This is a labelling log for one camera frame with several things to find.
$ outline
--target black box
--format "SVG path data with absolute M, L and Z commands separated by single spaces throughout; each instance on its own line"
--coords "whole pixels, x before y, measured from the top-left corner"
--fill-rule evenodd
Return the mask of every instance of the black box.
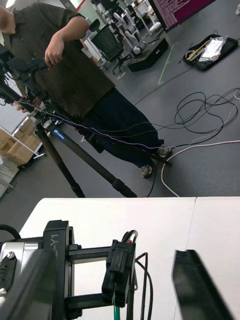
M 168 47 L 169 44 L 165 38 L 161 41 L 156 40 L 153 43 L 148 44 L 141 56 L 127 66 L 132 72 L 151 68 L 164 54 Z

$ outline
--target open case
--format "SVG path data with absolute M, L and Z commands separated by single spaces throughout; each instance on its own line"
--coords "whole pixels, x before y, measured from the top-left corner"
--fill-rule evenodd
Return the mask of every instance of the open case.
M 200 48 L 202 45 L 204 45 L 204 43 L 207 42 L 208 40 L 210 40 L 211 38 L 218 38 L 218 37 L 221 37 L 221 36 L 217 35 L 217 34 L 210 34 L 208 37 L 206 37 L 204 40 L 202 40 L 202 42 L 189 48 L 188 51 L 197 50 L 198 48 Z M 218 63 L 221 59 L 226 57 L 228 54 L 230 54 L 234 49 L 236 49 L 238 47 L 238 44 L 239 44 L 238 40 L 235 40 L 235 39 L 228 37 L 224 46 L 221 49 L 221 55 L 216 61 L 199 62 L 198 59 L 193 60 L 193 61 L 189 61 L 187 59 L 190 56 L 190 53 L 188 53 L 187 55 L 185 55 L 183 57 L 183 61 L 190 66 L 193 66 L 193 67 L 196 67 L 197 69 L 205 71 L 205 70 L 211 68 L 212 66 L 214 66 L 216 63 Z

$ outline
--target shoe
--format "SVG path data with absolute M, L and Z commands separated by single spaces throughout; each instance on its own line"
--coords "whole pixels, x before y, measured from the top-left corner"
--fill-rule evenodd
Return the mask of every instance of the shoe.
M 158 155 L 161 158 L 166 158 L 170 153 L 172 149 L 169 145 L 162 144 L 161 147 L 157 150 Z
M 141 176 L 143 178 L 148 178 L 153 173 L 153 168 L 147 164 L 141 167 Z

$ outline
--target office chair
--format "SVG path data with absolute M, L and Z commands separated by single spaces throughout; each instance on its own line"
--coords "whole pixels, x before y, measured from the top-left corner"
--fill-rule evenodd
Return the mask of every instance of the office chair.
M 90 25 L 90 31 L 97 32 L 91 41 L 99 50 L 101 50 L 107 61 L 117 61 L 117 64 L 112 70 L 112 73 L 115 75 L 115 70 L 118 68 L 121 72 L 121 66 L 124 64 L 124 62 L 132 59 L 133 57 L 131 54 L 121 57 L 124 52 L 123 44 L 116 40 L 108 25 L 105 25 L 101 30 L 99 27 L 100 21 L 98 19 L 93 21 L 93 23 Z

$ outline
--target dark jeans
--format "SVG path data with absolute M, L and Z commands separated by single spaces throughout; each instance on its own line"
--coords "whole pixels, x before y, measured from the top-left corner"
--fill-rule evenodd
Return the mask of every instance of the dark jeans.
M 112 137 L 121 136 L 116 137 L 116 139 L 130 143 L 143 144 L 147 147 L 160 147 L 164 143 L 163 140 L 159 140 L 158 132 L 150 124 L 145 115 L 116 89 L 112 89 L 108 94 L 106 94 L 87 114 L 81 124 L 86 127 L 93 127 L 97 130 L 109 131 L 126 130 L 133 126 L 131 129 L 126 131 L 103 133 Z M 149 154 L 142 152 L 138 147 L 131 147 L 127 144 L 115 142 L 110 138 L 102 136 L 97 136 L 97 140 L 111 155 L 131 162 L 139 168 L 153 164 Z M 146 150 L 148 153 L 156 153 L 156 149 Z

